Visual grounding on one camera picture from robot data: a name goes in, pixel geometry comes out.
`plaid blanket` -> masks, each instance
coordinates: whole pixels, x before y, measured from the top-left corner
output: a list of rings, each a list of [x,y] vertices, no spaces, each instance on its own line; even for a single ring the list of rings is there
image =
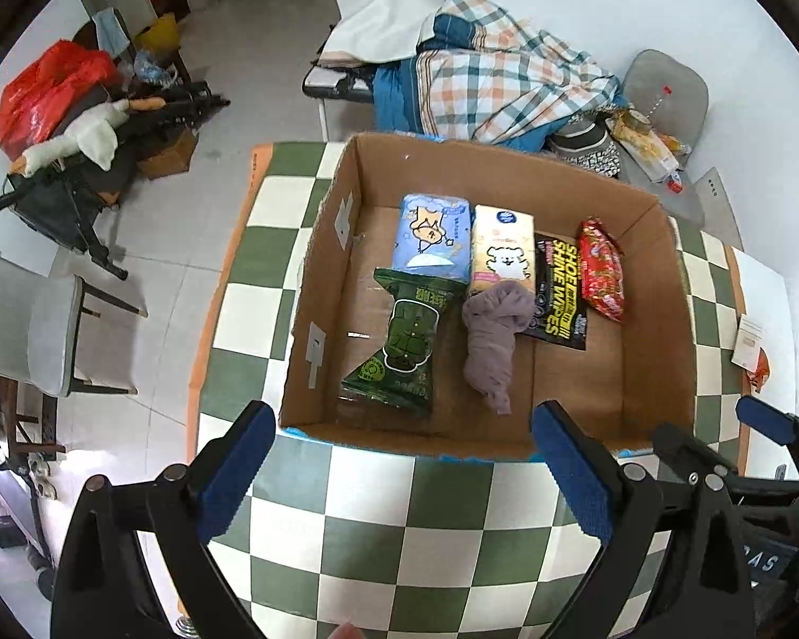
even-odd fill
[[[611,103],[618,92],[618,79],[588,53],[529,29],[488,0],[445,0],[434,30],[393,81],[411,131],[515,145],[511,140],[539,130],[532,147],[516,146],[538,151],[567,118]]]

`orange bag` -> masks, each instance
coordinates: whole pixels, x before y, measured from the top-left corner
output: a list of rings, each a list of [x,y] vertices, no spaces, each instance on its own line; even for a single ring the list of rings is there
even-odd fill
[[[119,81],[108,53],[57,40],[6,85],[0,97],[0,148],[13,161],[50,138],[78,99],[95,84]]]

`red plastic bag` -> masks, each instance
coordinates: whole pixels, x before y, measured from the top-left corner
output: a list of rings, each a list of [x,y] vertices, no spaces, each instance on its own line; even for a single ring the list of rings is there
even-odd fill
[[[74,101],[119,79],[108,53],[57,40],[6,85],[0,97],[0,148],[13,161],[50,138]]]
[[[624,316],[624,282],[621,250],[598,219],[585,220],[577,235],[583,297],[594,309],[614,322]]]

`small cardboard box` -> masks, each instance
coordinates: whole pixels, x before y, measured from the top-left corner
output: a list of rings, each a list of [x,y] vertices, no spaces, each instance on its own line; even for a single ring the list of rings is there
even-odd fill
[[[439,324],[430,417],[339,399],[341,379],[384,342],[393,301],[373,269],[390,266],[398,205],[409,192],[529,213],[537,231],[563,239],[600,218],[624,252],[624,324],[591,312],[585,351],[518,335],[512,414],[497,416],[462,377],[467,333],[456,306]],[[530,411],[546,399],[612,450],[649,446],[662,422],[692,432],[695,354],[669,220],[655,196],[552,159],[469,142],[354,137],[313,229],[293,337],[280,424],[316,439],[525,459],[534,451]]]
[[[136,166],[148,179],[185,173],[189,170],[197,143],[198,135],[189,127],[182,127],[168,144],[157,149],[153,155],[137,161]]]

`blue gripper pad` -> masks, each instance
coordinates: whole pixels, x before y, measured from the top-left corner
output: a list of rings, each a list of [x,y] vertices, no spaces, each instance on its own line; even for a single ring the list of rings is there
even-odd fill
[[[753,396],[741,396],[737,400],[737,418],[776,445],[791,445],[796,439],[793,418]]]
[[[203,544],[228,530],[274,439],[275,415],[263,404],[198,495],[198,537]]]
[[[560,422],[544,404],[533,409],[533,440],[587,536],[609,544],[613,537],[609,491]]]

